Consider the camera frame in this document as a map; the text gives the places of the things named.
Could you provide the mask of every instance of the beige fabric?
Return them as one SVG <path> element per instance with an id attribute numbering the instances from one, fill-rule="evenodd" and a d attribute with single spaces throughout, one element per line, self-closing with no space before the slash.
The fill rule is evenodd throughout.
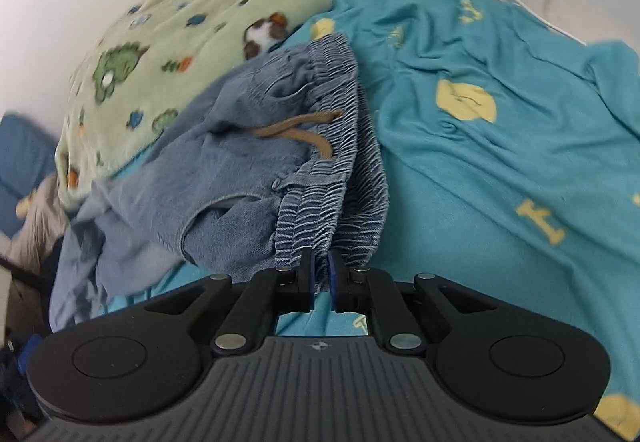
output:
<path id="1" fill-rule="evenodd" d="M 22 229 L 0 248 L 0 254 L 20 268 L 39 274 L 40 263 L 51 253 L 67 225 L 58 199 L 58 178 L 53 174 L 40 184 Z M 39 292 L 20 281 L 11 283 L 6 326 L 22 339 L 46 332 Z"/>

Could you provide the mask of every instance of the brown drawstring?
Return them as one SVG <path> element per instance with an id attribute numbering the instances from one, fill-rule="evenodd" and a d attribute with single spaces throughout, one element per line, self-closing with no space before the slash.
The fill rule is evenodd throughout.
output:
<path id="1" fill-rule="evenodd" d="M 331 143 L 325 139 L 322 135 L 317 133 L 308 132 L 307 130 L 299 130 L 294 128 L 299 124 L 305 124 L 307 122 L 317 123 L 329 123 L 335 118 L 342 115 L 342 110 L 331 110 L 330 112 L 315 112 L 313 114 L 296 115 L 295 117 L 286 118 L 280 122 L 276 122 L 269 126 L 263 126 L 262 128 L 255 128 L 253 131 L 258 137 L 273 137 L 280 136 L 285 138 L 292 138 L 301 142 L 306 142 L 318 148 L 320 152 L 320 158 L 331 158 L 334 155 L 334 149 L 331 147 Z"/>

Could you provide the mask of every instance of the yellow face print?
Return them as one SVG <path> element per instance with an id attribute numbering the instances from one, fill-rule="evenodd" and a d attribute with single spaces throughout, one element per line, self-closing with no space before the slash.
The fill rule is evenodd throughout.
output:
<path id="1" fill-rule="evenodd" d="M 320 39 L 334 32 L 335 23 L 331 18 L 322 18 L 311 26 L 311 39 Z"/>
<path id="2" fill-rule="evenodd" d="M 595 415 L 625 440 L 640 432 L 640 406 L 620 393 L 604 396 Z"/>
<path id="3" fill-rule="evenodd" d="M 480 86 L 467 83 L 452 83 L 449 80 L 438 81 L 436 104 L 448 114 L 459 120 L 484 118 L 495 122 L 497 109 L 493 96 Z"/>

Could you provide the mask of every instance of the green fleece blanket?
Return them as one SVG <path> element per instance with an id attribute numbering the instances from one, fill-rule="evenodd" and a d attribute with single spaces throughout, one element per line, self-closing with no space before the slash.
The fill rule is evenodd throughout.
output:
<path id="1" fill-rule="evenodd" d="M 56 150 L 60 200 L 125 166 L 213 80 L 277 47 L 331 0 L 144 0 L 72 77 Z"/>

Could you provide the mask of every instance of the denim pants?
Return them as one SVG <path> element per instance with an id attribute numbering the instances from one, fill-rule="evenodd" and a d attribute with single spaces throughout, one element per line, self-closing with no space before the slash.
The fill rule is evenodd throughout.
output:
<path id="1" fill-rule="evenodd" d="M 329 158 L 311 142 L 256 133 L 327 112 L 339 117 L 297 130 L 328 143 Z M 366 263 L 378 245 L 388 193 L 346 38 L 333 34 L 277 51 L 214 82 L 109 200 L 149 241 L 235 281 L 268 266 L 295 265 L 303 247 L 314 248 L 321 280 L 332 245 L 346 251 L 347 264 Z"/>

